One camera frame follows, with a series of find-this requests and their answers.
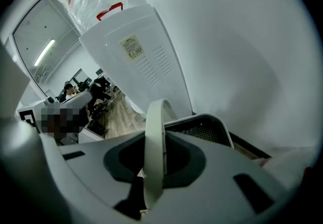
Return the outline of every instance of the white plastic housing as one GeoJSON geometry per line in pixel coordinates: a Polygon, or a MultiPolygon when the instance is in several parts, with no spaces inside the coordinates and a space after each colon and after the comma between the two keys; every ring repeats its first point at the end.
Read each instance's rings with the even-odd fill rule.
{"type": "Polygon", "coordinates": [[[152,101],[165,98],[178,118],[192,115],[179,62],[151,5],[111,15],[79,39],[143,112],[152,101]]]}

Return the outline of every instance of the ceiling light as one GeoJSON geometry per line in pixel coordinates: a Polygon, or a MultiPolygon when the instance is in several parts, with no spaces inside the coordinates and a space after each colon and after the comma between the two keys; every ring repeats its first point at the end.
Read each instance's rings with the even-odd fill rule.
{"type": "Polygon", "coordinates": [[[40,62],[40,60],[43,58],[43,56],[45,55],[45,53],[50,49],[50,47],[52,46],[52,44],[55,43],[55,40],[52,39],[48,45],[45,47],[45,49],[41,52],[40,56],[38,57],[37,61],[35,62],[34,66],[37,66],[40,62]]]}

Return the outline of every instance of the white wall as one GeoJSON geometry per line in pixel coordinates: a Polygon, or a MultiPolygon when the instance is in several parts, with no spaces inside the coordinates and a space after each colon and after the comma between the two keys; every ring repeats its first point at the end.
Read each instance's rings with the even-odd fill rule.
{"type": "Polygon", "coordinates": [[[48,83],[42,86],[43,90],[50,89],[55,96],[58,96],[64,87],[64,83],[69,81],[79,69],[82,69],[92,80],[97,78],[95,72],[100,69],[90,54],[81,45],[65,58],[51,75],[48,83]]]}
{"type": "Polygon", "coordinates": [[[321,43],[301,0],[145,0],[176,49],[193,110],[255,146],[321,137],[321,43]]]}

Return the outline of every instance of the wooden floor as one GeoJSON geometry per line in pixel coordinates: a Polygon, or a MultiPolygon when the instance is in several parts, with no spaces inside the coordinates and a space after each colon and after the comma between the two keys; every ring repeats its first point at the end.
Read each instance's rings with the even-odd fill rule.
{"type": "Polygon", "coordinates": [[[119,91],[108,112],[97,119],[105,127],[105,139],[110,139],[145,129],[146,119],[134,111],[126,102],[124,93],[119,91]]]}

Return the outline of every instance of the black slot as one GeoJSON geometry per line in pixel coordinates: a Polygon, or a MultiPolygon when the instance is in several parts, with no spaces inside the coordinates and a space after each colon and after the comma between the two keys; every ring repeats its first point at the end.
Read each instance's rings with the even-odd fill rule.
{"type": "Polygon", "coordinates": [[[274,201],[247,174],[233,177],[254,211],[259,214],[273,205],[274,201]]]}
{"type": "MultiPolygon", "coordinates": [[[[163,188],[189,186],[203,172],[206,158],[197,146],[166,132],[167,175],[163,188]]],[[[107,171],[117,181],[133,182],[144,165],[145,134],[108,150],[103,158],[107,171]]]]}
{"type": "Polygon", "coordinates": [[[73,158],[80,157],[83,155],[85,155],[85,153],[83,151],[75,151],[75,152],[63,155],[63,158],[65,160],[69,160],[69,159],[73,159],[73,158]]]}

